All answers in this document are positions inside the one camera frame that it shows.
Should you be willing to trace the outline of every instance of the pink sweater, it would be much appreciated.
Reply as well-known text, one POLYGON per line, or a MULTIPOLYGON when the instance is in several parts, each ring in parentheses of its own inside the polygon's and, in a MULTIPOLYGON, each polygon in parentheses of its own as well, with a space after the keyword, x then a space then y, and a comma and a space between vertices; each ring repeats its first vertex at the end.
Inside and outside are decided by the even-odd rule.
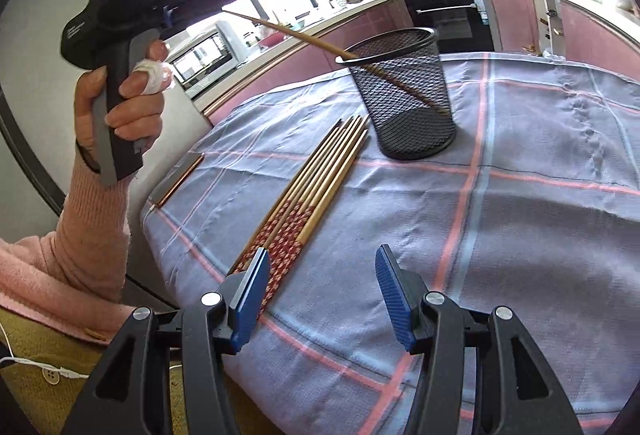
POLYGON ((118 304, 129 247, 129 182, 101 186, 76 155, 55 232, 0 240, 0 307, 74 338, 100 343, 89 329, 110 340, 132 311, 118 304))

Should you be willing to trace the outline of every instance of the kitchen counter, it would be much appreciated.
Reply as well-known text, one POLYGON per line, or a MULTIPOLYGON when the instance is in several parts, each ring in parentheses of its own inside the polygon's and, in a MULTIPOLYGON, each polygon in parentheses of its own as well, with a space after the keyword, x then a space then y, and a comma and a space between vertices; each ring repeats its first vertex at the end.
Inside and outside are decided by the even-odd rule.
MULTIPOLYGON (((317 22, 303 29, 305 34, 312 36, 322 36, 332 28, 338 27, 364 11, 375 8, 380 4, 392 0, 363 0, 359 4, 350 4, 346 9, 336 12, 328 18, 317 22)), ((608 8, 596 0, 565 0, 583 10, 595 15, 604 23, 610 25, 614 30, 628 37, 640 46, 640 20, 628 12, 608 8)), ((260 75, 260 71, 268 69, 268 65, 275 60, 290 54, 292 49, 300 48, 304 45, 299 40, 287 38, 283 42, 271 47, 267 51, 250 59, 247 63, 230 73, 218 83, 208 89, 194 101, 196 108, 201 112, 206 112, 207 108, 219 101, 223 96, 234 91, 238 85, 245 84, 248 79, 260 75)))
MULTIPOLYGON (((338 25, 356 18, 364 11, 368 11, 375 6, 389 1, 392 0, 363 0, 359 4, 349 4, 346 9, 332 14, 329 18, 326 18, 321 22, 317 22, 309 27, 305 27, 303 32, 312 36, 323 35, 329 29, 335 28, 338 25)), ((244 83, 247 78, 254 76, 255 73, 266 67, 268 63, 289 53, 293 48, 300 46, 301 44, 299 40, 287 38, 283 42, 274 45, 274 47, 271 47, 260 55, 255 56, 253 59, 250 59, 245 63, 245 65, 236 69, 233 73, 220 80, 217 84, 212 86, 212 88, 208 89, 198 97, 194 101, 196 108, 201 112, 206 112, 212 104, 218 101, 220 97, 232 91, 238 84, 244 83)))
POLYGON ((640 46, 640 20, 629 12, 604 6, 599 0, 565 0, 590 12, 640 46))
MULTIPOLYGON (((332 14, 329 18, 305 27, 303 32, 311 36, 323 34, 324 31, 355 18, 361 12, 389 1, 391 0, 363 0, 359 4, 349 4, 346 9, 332 14)), ((300 46, 300 44, 300 41, 295 38, 287 38, 283 42, 261 53, 259 56, 250 59, 247 63, 238 67, 233 73, 220 80, 197 98, 194 101, 196 108, 201 112, 204 111, 209 105, 218 100, 222 95, 231 91, 236 85, 252 76, 256 71, 262 69, 268 63, 273 62, 276 58, 283 56, 294 47, 300 46)))

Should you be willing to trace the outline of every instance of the mesh cup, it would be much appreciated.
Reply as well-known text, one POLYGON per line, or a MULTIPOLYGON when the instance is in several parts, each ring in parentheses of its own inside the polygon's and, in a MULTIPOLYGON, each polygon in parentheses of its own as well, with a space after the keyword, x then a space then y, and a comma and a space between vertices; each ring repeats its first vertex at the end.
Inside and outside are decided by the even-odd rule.
POLYGON ((432 28, 393 30, 349 47, 358 59, 335 59, 349 68, 387 157, 429 157, 455 137, 437 41, 432 28))

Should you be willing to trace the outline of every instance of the white cable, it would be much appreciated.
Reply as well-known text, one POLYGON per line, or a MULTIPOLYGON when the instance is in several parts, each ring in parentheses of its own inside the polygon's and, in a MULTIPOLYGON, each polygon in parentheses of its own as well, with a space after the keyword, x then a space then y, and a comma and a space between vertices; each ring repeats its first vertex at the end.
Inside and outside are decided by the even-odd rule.
POLYGON ((31 361, 30 359, 24 357, 2 357, 0 359, 0 365, 5 361, 13 361, 14 363, 18 363, 19 365, 28 365, 29 367, 38 367, 43 370, 55 371, 62 375, 63 377, 67 377, 69 379, 88 379, 89 376, 84 373, 77 373, 76 371, 69 370, 68 368, 60 367, 56 368, 52 365, 47 365, 46 363, 38 363, 37 361, 31 361))
POLYGON ((0 323, 0 329, 2 329, 2 334, 4 334, 4 339, 6 339, 6 346, 9 349, 9 353, 11 354, 10 357, 0 358, 0 365, 2 365, 5 361, 13 361, 14 363, 17 363, 19 365, 28 365, 30 367, 42 368, 43 370, 55 371, 60 375, 62 375, 63 377, 66 377, 67 379, 88 379, 89 378, 89 376, 85 375, 84 373, 78 373, 76 371, 69 370, 68 368, 63 368, 63 367, 56 368, 56 367, 53 367, 52 365, 47 365, 46 363, 38 363, 37 361, 31 361, 26 357, 15 357, 14 351, 11 349, 11 343, 9 343, 9 336, 6 335, 6 331, 4 330, 2 323, 0 323))
POLYGON ((0 329, 2 329, 2 334, 4 334, 4 339, 6 339, 6 347, 9 349, 9 353, 11 354, 11 357, 14 357, 14 351, 12 351, 11 343, 9 343, 9 336, 6 335, 6 331, 4 330, 2 323, 0 323, 0 329))

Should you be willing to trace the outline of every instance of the built-in oven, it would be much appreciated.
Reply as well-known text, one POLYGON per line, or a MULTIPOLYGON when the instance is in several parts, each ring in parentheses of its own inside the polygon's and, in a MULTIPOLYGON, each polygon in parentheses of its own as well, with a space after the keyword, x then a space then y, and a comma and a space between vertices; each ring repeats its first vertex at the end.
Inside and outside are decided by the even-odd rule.
POLYGON ((438 31, 441 53, 493 51, 483 0, 404 0, 415 27, 438 31))

